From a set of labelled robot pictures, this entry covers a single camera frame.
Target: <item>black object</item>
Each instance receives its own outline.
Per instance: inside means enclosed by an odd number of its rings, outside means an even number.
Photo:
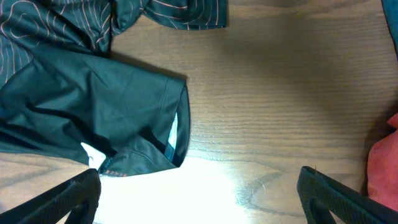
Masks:
[[[93,223],[101,182],[95,169],[88,169],[45,193],[0,214],[0,223],[53,224],[68,212],[66,224]]]
[[[345,223],[398,223],[397,212],[311,167],[302,167],[297,191],[309,224],[335,224],[330,211]]]

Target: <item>green cloth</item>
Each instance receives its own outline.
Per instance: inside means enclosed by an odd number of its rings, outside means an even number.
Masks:
[[[101,173],[181,165],[190,129],[185,81],[106,56],[112,36],[141,14],[176,29],[225,27],[226,0],[0,1],[0,152],[88,164],[83,142],[106,155]]]

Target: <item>red cloth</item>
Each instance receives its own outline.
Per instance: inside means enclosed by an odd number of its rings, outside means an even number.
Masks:
[[[388,122],[398,129],[398,114]],[[398,212],[398,131],[373,145],[368,159],[369,198]]]

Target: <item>striped fabric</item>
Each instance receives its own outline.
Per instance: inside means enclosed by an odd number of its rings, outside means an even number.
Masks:
[[[42,46],[107,55],[112,36],[141,14],[174,29],[226,26],[226,0],[0,1],[0,87]]]

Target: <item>wooden surface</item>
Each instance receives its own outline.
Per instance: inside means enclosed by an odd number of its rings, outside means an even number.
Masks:
[[[192,135],[181,168],[104,180],[102,201],[118,200],[100,204],[105,223],[306,223],[300,168],[361,190],[368,151],[398,112],[379,0],[229,0],[226,29],[140,18],[112,47],[117,60],[187,78]],[[86,169],[44,159],[0,154],[0,209]]]

